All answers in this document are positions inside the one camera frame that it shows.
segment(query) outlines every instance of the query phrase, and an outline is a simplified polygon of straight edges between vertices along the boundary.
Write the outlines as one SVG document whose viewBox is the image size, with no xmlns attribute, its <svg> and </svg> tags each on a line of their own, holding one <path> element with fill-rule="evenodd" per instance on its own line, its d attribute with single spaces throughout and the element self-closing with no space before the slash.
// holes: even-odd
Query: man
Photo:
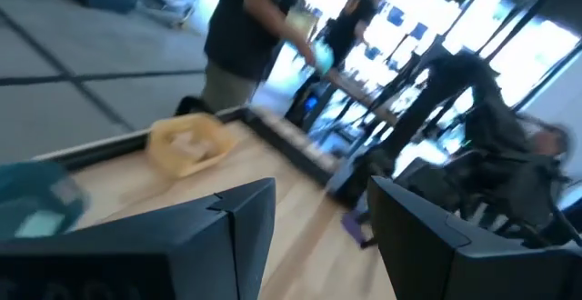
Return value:
<svg viewBox="0 0 582 300">
<path fill-rule="evenodd" d="M 363 42 L 369 46 L 364 38 L 364 32 L 376 15 L 380 2 L 382 0 L 347 0 L 339 17 L 324 36 L 325 43 L 334 53 L 332 65 L 334 68 L 338 68 L 344 62 L 356 43 Z M 291 123 L 301 126 L 304 115 L 303 107 L 300 104 L 308 96 L 308 87 L 320 79 L 321 76 L 314 73 L 297 90 L 293 104 L 286 114 L 286 119 Z"/>
<path fill-rule="evenodd" d="M 272 68 L 281 40 L 293 43 L 306 61 L 315 58 L 305 38 L 286 24 L 298 0 L 220 0 L 210 19 L 202 99 L 219 111 L 249 101 Z"/>
</svg>

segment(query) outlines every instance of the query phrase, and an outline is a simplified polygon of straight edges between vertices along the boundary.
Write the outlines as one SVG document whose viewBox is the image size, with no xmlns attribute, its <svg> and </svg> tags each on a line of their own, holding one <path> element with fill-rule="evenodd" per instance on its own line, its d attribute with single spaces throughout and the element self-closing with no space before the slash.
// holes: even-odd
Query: khaki shorts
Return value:
<svg viewBox="0 0 582 300">
<path fill-rule="evenodd" d="M 258 81 L 233 75 L 208 61 L 202 100 L 215 112 L 244 105 L 251 101 L 258 85 Z"/>
</svg>

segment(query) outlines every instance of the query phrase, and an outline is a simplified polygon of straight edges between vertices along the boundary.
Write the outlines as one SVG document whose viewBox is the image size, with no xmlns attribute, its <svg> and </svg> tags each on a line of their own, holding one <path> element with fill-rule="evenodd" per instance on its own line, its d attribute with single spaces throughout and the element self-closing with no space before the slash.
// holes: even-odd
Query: hand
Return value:
<svg viewBox="0 0 582 300">
<path fill-rule="evenodd" d="M 313 54 L 311 46 L 309 46 L 306 42 L 303 42 L 301 45 L 297 45 L 297 51 L 305 58 L 307 65 L 312 67 L 316 66 L 316 56 Z"/>
</svg>

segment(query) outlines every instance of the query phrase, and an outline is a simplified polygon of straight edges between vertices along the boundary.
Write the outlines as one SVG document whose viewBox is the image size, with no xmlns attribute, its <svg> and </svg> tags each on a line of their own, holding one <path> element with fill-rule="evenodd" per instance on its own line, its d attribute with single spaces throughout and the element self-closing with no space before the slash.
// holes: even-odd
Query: concrete floor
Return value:
<svg viewBox="0 0 582 300">
<path fill-rule="evenodd" d="M 206 65 L 205 21 L 216 0 L 206 3 L 194 17 L 197 33 L 169 29 L 139 11 L 0 0 L 0 163 L 147 127 L 169 117 L 184 95 L 199 95 L 204 76 L 194 73 Z M 127 75 L 143 72 L 175 75 Z M 120 76 L 90 80 L 111 74 Z M 293 91 L 270 85 L 255 102 L 282 112 Z"/>
</svg>

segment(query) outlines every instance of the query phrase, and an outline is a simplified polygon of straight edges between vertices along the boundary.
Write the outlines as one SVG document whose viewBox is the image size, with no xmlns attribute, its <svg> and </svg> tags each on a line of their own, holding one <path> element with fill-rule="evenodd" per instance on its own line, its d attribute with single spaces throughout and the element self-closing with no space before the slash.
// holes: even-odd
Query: black t-shirt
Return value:
<svg viewBox="0 0 582 300">
<path fill-rule="evenodd" d="M 357 23 L 363 21 L 370 24 L 376 11 L 376 5 L 372 0 L 358 0 L 356 9 L 350 14 L 342 11 L 326 36 L 326 43 L 335 54 L 347 55 L 356 42 Z"/>
<path fill-rule="evenodd" d="M 208 59 L 240 77 L 266 78 L 278 55 L 279 38 L 270 34 L 243 7 L 244 0 L 220 0 L 212 18 L 205 51 Z M 273 0 L 287 14 L 298 0 Z"/>
</svg>

